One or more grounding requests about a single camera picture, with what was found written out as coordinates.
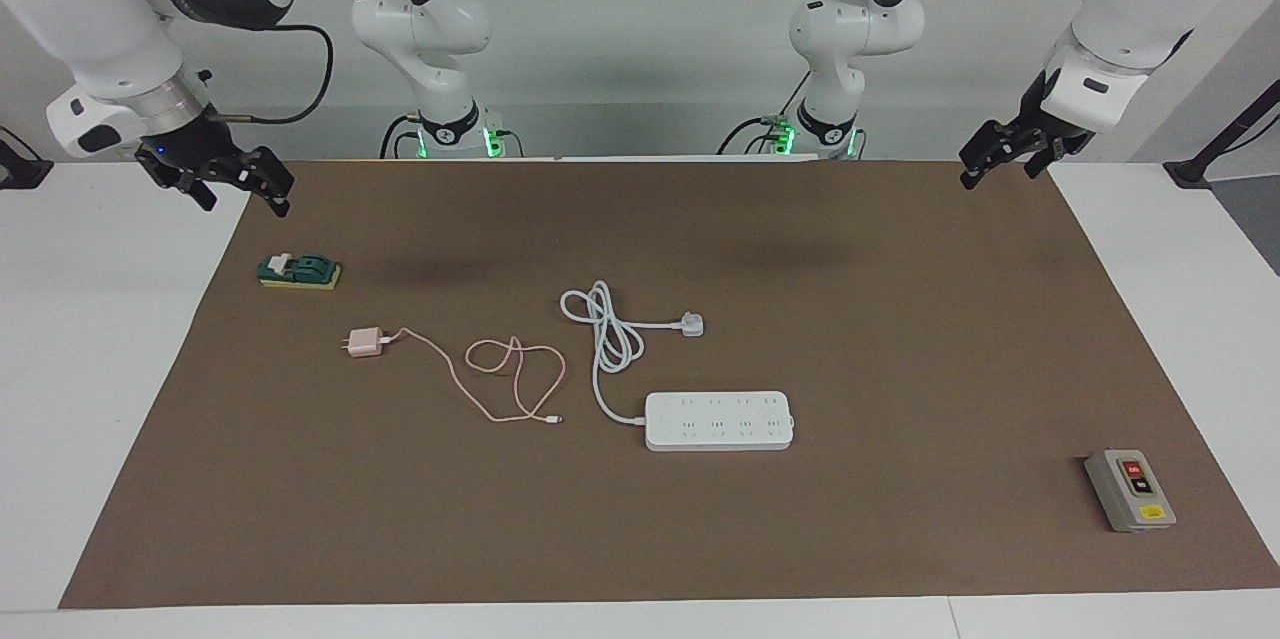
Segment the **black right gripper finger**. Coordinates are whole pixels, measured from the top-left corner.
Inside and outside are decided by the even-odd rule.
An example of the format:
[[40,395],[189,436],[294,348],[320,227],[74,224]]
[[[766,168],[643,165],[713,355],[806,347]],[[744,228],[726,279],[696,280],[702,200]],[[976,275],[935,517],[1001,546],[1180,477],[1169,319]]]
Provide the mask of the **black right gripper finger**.
[[193,200],[205,213],[211,213],[218,204],[215,193],[204,179],[192,172],[177,169],[165,170],[165,183],[168,188],[184,193]]
[[256,147],[244,155],[244,184],[262,198],[276,218],[291,211],[289,193],[294,177],[269,147]]

